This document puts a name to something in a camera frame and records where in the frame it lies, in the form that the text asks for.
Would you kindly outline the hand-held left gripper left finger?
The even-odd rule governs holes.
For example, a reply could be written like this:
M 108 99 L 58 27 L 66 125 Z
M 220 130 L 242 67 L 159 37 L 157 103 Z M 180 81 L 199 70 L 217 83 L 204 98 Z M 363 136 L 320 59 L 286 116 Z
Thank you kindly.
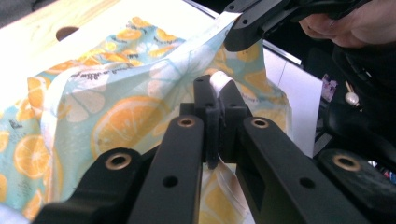
M 215 90 L 210 84 L 210 75 L 193 81 L 193 103 L 182 103 L 180 115 L 194 115 L 204 123 L 204 160 L 213 170 L 219 163 L 220 107 Z

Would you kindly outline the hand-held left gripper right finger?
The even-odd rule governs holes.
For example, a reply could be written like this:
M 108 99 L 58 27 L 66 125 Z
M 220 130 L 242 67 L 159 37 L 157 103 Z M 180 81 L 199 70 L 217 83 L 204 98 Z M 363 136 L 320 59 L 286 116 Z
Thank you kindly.
M 238 127 L 249 114 L 249 109 L 234 81 L 229 81 L 219 92 L 221 122 L 219 155 L 225 162 L 236 162 Z

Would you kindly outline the lemon print fabric bag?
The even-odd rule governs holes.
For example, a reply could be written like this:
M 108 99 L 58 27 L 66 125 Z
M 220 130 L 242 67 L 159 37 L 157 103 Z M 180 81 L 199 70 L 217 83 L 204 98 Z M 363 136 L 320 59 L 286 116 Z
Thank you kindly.
M 290 104 L 267 78 L 262 46 L 224 48 L 232 23 L 221 15 L 183 39 L 134 17 L 80 57 L 29 77 L 12 104 L 12 89 L 0 91 L 0 224 L 31 224 L 102 153 L 157 145 L 201 75 L 216 90 L 233 81 L 255 116 L 287 130 Z

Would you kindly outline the small purple packet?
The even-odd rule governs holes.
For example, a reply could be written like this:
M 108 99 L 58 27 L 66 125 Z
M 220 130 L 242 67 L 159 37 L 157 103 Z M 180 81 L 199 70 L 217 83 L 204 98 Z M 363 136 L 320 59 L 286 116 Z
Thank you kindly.
M 337 86 L 337 81 L 331 79 L 328 74 L 325 74 L 322 78 L 321 97 L 327 102 L 330 102 L 335 94 Z

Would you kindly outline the white round pendant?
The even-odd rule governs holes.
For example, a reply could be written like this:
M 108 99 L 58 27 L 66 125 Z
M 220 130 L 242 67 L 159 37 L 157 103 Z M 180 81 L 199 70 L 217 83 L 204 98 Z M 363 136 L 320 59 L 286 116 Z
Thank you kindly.
M 349 105 L 358 107 L 360 105 L 360 98 L 356 92 L 354 92 L 354 89 L 351 84 L 349 84 L 347 81 L 345 82 L 347 93 L 345 95 L 345 100 Z

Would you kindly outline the wooden table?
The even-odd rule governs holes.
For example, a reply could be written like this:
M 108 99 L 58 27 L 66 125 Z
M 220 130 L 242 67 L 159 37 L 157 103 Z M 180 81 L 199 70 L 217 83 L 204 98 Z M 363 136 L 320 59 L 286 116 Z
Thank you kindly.
M 56 0 L 0 29 L 0 63 L 30 61 L 58 43 L 63 28 L 80 28 L 120 0 Z

